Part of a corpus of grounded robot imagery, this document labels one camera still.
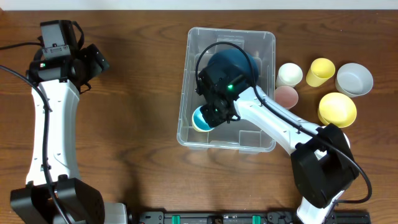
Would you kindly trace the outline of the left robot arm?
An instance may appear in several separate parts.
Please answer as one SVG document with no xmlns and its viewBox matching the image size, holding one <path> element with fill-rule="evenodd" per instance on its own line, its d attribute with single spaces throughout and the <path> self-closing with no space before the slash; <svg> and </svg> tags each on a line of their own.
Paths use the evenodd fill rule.
<svg viewBox="0 0 398 224">
<path fill-rule="evenodd" d="M 40 28 L 40 49 L 22 77 L 34 99 L 33 156 L 25 186 L 11 192 L 11 207 L 25 223 L 127 223 L 126 206 L 104 202 L 81 180 L 76 159 L 80 95 L 109 63 L 75 35 L 75 21 L 43 22 Z"/>
</svg>

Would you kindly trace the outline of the blue bowl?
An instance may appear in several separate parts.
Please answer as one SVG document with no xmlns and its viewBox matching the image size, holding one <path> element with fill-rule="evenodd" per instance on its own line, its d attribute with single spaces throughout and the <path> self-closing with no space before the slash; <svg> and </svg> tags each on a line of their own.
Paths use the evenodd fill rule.
<svg viewBox="0 0 398 224">
<path fill-rule="evenodd" d="M 214 54 L 208 61 L 208 65 L 216 63 L 227 74 L 232 80 L 237 78 L 239 75 L 244 75 L 249 86 L 252 86 L 253 79 L 255 81 L 259 78 L 259 69 L 250 54 L 247 54 L 247 58 L 238 49 L 226 49 Z"/>
</svg>

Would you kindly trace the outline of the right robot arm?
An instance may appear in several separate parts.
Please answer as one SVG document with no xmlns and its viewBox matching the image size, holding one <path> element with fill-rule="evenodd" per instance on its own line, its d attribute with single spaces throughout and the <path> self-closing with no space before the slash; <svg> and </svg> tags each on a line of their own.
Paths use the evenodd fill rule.
<svg viewBox="0 0 398 224">
<path fill-rule="evenodd" d="M 359 175 L 345 134 L 334 124 L 321 127 L 281 107 L 256 85 L 257 71 L 235 64 L 209 64 L 197 75 L 197 93 L 205 105 L 192 116 L 199 131 L 241 119 L 254 124 L 282 146 L 292 163 L 303 197 L 302 223 L 323 223 Z"/>
</svg>

